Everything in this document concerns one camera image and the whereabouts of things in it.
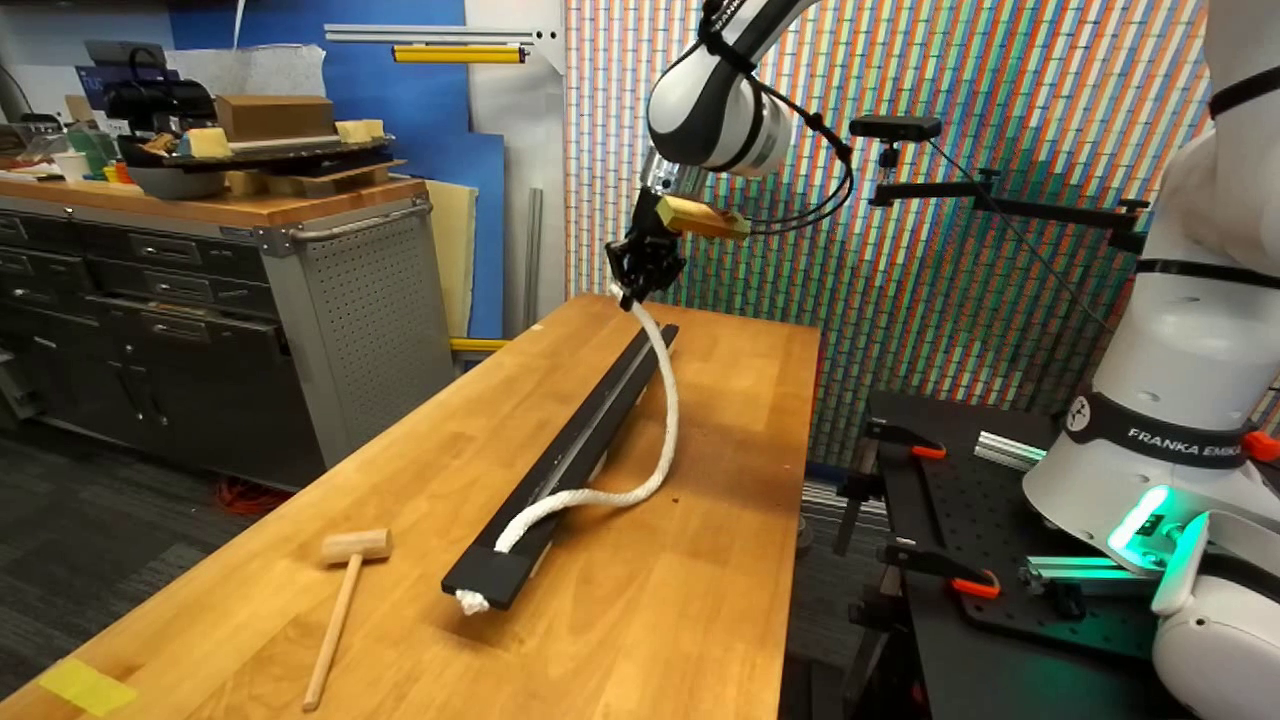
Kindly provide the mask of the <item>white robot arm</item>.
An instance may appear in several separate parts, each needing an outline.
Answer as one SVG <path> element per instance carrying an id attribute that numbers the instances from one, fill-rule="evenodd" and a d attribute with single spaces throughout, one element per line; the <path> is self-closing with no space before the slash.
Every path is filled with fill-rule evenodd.
<path id="1" fill-rule="evenodd" d="M 697 39 L 648 94 L 633 228 L 608 248 L 629 303 L 682 276 L 665 217 L 708 174 L 761 177 L 792 118 L 755 61 L 812 0 L 703 0 Z M 1156 192 L 1129 309 L 1026 499 L 1156 583 L 1152 663 L 1199 720 L 1278 720 L 1280 492 L 1250 420 L 1280 375 L 1280 0 L 1210 0 L 1211 129 Z"/>

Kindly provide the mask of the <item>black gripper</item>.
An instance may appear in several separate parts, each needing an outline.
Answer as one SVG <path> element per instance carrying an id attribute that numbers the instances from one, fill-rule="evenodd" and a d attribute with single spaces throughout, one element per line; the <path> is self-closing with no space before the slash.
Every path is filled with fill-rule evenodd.
<path id="1" fill-rule="evenodd" d="M 686 274 L 682 238 L 660 225 L 656 202 L 640 188 L 623 238 L 605 246 L 622 309 L 640 303 L 638 287 L 670 287 Z"/>

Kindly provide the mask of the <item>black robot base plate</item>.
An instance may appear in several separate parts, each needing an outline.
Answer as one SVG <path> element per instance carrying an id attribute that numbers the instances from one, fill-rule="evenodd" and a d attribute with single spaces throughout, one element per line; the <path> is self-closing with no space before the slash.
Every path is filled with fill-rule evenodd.
<path id="1" fill-rule="evenodd" d="M 1087 557 L 1053 534 L 1021 492 L 1021 472 L 977 456 L 983 434 L 1044 449 L 1033 411 L 875 391 L 871 420 L 946 449 L 914 460 L 880 443 L 889 530 L 989 568 L 995 599 L 966 599 L 940 578 L 909 571 L 903 608 L 918 681 L 932 720 L 1193 720 L 1156 681 L 1156 622 L 1137 583 L 1041 593 L 1033 557 Z"/>

